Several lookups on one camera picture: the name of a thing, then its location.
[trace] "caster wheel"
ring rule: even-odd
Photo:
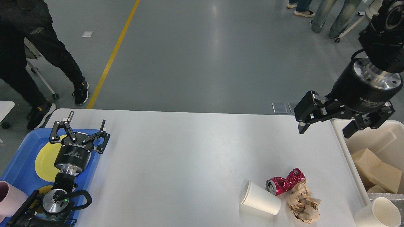
[[[1,127],[2,128],[4,128],[4,129],[8,129],[8,128],[10,128],[10,123],[8,123],[8,122],[3,122],[2,124],[1,124]]]

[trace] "pink cup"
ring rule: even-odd
[[[27,198],[24,192],[6,181],[0,181],[0,222],[13,216]]]

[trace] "white bin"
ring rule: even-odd
[[[369,148],[383,162],[392,165],[404,172],[404,125],[401,122],[387,120],[378,129],[366,128],[359,130],[349,139],[346,139],[342,129],[350,120],[334,120],[335,133],[341,144],[353,177],[358,185],[365,204],[369,204],[369,197],[356,170],[351,153]],[[401,178],[399,194],[404,194],[404,174]]]

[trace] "red can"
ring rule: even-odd
[[[272,177],[267,180],[265,187],[266,190],[274,195],[280,195],[286,191],[291,190],[295,185],[305,179],[304,174],[300,169],[293,169],[286,178]]]

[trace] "blue tray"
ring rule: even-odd
[[[34,190],[42,188],[43,186],[53,185],[52,182],[42,180],[35,171],[36,156],[42,147],[49,142],[51,130],[51,128],[38,128],[28,133],[18,148],[16,154],[8,164],[3,175],[0,177],[0,180],[7,181],[9,184],[25,192],[27,196],[31,195]],[[74,129],[74,131],[87,133],[89,135],[98,132],[98,130],[94,129]],[[102,141],[103,139],[100,138],[94,142],[94,145],[97,146],[102,143]],[[76,190],[88,189],[99,158],[100,154],[95,151],[91,152],[91,158],[88,162],[86,170],[76,178],[75,183],[78,184]],[[84,204],[84,197],[80,196],[79,198],[73,199],[73,201],[76,203],[76,206],[82,205]],[[70,218],[77,219],[78,213],[79,210],[73,211],[70,214]],[[0,223],[0,227],[6,226],[10,219],[11,217],[6,217]]]

